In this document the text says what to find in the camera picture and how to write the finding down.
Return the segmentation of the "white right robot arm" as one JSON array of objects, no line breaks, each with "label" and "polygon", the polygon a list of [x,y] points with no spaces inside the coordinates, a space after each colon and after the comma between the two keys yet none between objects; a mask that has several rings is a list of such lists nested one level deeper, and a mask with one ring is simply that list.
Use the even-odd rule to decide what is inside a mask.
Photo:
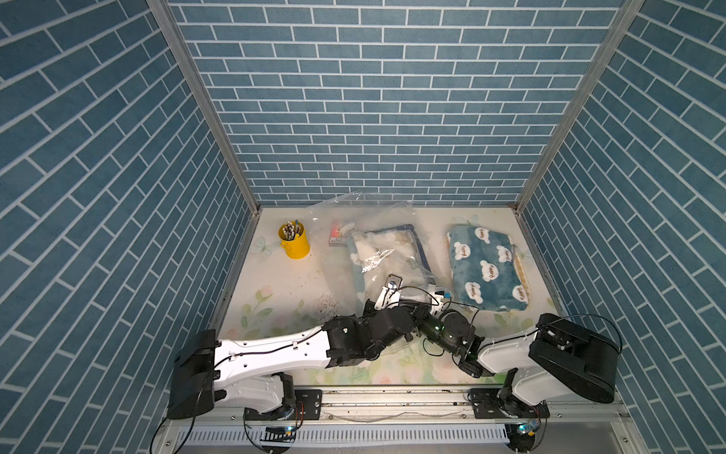
[{"label": "white right robot arm", "polygon": [[595,403],[614,402],[621,347],[563,317],[546,313],[533,328],[486,340],[468,319],[448,309],[423,319],[418,333],[449,353],[471,378],[505,376],[496,392],[468,393],[477,417],[548,417],[546,402],[571,393]]}]

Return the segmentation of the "clear plastic vacuum bag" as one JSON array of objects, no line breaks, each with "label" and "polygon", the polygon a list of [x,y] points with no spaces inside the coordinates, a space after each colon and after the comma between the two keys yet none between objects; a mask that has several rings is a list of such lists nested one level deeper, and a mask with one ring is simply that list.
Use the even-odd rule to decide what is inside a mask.
[{"label": "clear plastic vacuum bag", "polygon": [[335,315],[360,315],[368,301],[376,308],[435,303],[437,265],[412,202],[354,192],[313,204],[307,220]]}]

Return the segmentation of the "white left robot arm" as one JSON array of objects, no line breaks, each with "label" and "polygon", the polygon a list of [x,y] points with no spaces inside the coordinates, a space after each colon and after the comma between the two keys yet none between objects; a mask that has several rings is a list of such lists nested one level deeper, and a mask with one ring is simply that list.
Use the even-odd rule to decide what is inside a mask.
[{"label": "white left robot arm", "polygon": [[287,374],[298,369],[353,367],[375,361],[400,339],[411,340],[430,307],[404,300],[367,306],[357,317],[336,316],[320,327],[261,340],[221,340],[214,329],[190,338],[173,357],[170,420],[211,412],[231,401],[259,414],[292,404]]}]

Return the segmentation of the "blue cloud pattern blanket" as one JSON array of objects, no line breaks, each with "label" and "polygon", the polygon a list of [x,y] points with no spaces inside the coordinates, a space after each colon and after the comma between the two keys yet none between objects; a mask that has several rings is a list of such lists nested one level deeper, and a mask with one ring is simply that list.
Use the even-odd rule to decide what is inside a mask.
[{"label": "blue cloud pattern blanket", "polygon": [[529,295],[517,273],[510,237],[485,227],[455,225],[446,233],[453,293],[487,311],[522,311]]}]

